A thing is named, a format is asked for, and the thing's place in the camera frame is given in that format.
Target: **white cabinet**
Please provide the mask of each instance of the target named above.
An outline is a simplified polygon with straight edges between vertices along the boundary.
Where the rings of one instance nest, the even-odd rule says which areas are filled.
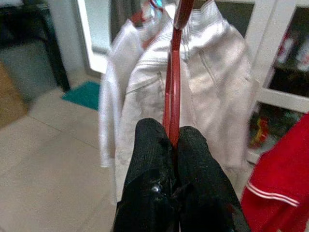
[[[309,111],[309,0],[275,0],[267,20],[256,20],[267,22],[252,17],[246,35],[260,83],[248,142],[251,162]]]

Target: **teal doormat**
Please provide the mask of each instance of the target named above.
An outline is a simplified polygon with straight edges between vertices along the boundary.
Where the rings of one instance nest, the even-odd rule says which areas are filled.
[[[99,84],[88,81],[64,94],[62,99],[93,110],[98,110],[99,89]]]

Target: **red garment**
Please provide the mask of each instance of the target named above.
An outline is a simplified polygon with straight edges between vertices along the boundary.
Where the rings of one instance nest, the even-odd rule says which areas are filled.
[[[252,232],[303,232],[309,219],[309,114],[264,153],[241,205]]]

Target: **silver jacket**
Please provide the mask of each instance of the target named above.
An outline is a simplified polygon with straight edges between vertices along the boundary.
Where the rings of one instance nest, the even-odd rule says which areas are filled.
[[[117,200],[130,163],[137,122],[162,122],[172,20],[143,53],[131,73],[115,149]],[[181,126],[190,125],[207,139],[210,152],[232,184],[246,168],[246,141],[253,80],[248,47],[223,19],[214,1],[194,10],[181,45]]]

